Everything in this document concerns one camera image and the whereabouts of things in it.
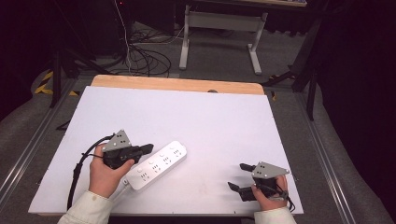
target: power outlet socket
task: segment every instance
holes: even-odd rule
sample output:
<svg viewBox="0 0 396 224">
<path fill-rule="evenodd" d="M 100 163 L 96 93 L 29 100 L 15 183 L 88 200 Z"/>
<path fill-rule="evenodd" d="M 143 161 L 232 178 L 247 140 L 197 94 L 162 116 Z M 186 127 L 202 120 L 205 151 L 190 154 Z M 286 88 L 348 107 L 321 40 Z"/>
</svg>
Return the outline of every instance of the power outlet socket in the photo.
<svg viewBox="0 0 396 224">
<path fill-rule="evenodd" d="M 132 189 L 140 191 L 164 176 L 184 161 L 186 157 L 186 148 L 178 141 L 173 141 L 150 158 L 138 164 L 125 177 Z"/>
</svg>

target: metal rail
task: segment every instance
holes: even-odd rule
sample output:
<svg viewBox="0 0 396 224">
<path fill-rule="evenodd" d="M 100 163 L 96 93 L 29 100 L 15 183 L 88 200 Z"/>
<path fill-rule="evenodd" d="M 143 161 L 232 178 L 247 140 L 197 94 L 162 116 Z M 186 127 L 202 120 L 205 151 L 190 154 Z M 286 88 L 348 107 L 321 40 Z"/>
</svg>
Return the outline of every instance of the metal rail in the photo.
<svg viewBox="0 0 396 224">
<path fill-rule="evenodd" d="M 75 79 L 66 80 L 66 82 L 64 83 L 64 90 L 62 91 L 62 97 L 59 100 L 58 104 L 48 110 L 40 125 L 35 130 L 35 133 L 29 141 L 29 144 L 26 146 L 25 150 L 22 152 L 21 156 L 18 158 L 12 169 L 8 172 L 7 178 L 0 188 L 0 212 L 6 206 L 9 197 L 20 182 L 24 172 L 29 166 L 30 161 L 40 147 L 42 140 L 46 136 L 50 123 L 54 119 L 55 115 L 58 113 L 59 108 L 64 102 L 64 99 L 73 89 L 75 83 Z"/>
</svg>

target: wooden edge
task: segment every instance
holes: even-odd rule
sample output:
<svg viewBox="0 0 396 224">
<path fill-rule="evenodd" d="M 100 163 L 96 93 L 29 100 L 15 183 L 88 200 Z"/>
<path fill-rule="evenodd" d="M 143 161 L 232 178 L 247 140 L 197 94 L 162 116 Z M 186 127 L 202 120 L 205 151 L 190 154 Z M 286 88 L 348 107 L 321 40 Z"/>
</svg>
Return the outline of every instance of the wooden edge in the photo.
<svg viewBox="0 0 396 224">
<path fill-rule="evenodd" d="M 258 94 L 264 90 L 260 84 L 163 77 L 128 77 L 97 75 L 92 86 L 168 91 L 217 91 L 221 93 Z"/>
</svg>

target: white board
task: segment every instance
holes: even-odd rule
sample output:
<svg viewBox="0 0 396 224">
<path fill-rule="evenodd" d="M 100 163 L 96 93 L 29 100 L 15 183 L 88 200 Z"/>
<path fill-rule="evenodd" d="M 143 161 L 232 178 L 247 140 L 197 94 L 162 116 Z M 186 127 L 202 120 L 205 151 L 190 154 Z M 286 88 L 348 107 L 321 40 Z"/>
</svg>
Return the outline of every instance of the white board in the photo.
<svg viewBox="0 0 396 224">
<path fill-rule="evenodd" d="M 177 140 L 188 156 L 143 192 L 126 190 L 113 215 L 252 216 L 258 203 L 242 202 L 227 184 L 253 184 L 239 163 L 265 161 L 292 172 L 265 95 L 87 87 L 29 213 L 65 213 L 81 153 L 120 129 L 135 146 L 153 144 L 152 153 Z M 74 200 L 89 186 L 91 160 L 84 162 Z M 293 213 L 301 214 L 292 175 L 287 179 Z"/>
</svg>

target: table leg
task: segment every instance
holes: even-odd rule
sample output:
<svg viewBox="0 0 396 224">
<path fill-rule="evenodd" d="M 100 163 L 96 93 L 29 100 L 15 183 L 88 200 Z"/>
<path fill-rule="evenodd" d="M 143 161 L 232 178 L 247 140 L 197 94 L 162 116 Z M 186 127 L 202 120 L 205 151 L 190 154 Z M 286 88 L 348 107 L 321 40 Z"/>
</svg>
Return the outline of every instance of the table leg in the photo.
<svg viewBox="0 0 396 224">
<path fill-rule="evenodd" d="M 183 45 L 181 47 L 180 64 L 178 66 L 181 70 L 185 70 L 187 68 L 187 58 L 189 56 L 189 27 L 190 27 L 189 15 L 190 15 L 190 6 L 186 5 L 186 10 L 184 15 Z"/>
<path fill-rule="evenodd" d="M 259 45 L 259 41 L 262 36 L 262 30 L 264 29 L 264 24 L 265 24 L 265 21 L 267 20 L 267 15 L 268 15 L 268 13 L 265 13 L 265 12 L 262 13 L 262 19 L 259 21 L 259 25 L 257 27 L 256 38 L 254 40 L 254 43 L 253 43 L 253 45 L 252 44 L 247 45 L 248 52 L 250 54 L 250 59 L 253 64 L 254 73 L 256 75 L 262 74 L 262 69 L 260 68 L 259 59 L 257 58 L 256 48 Z"/>
</svg>

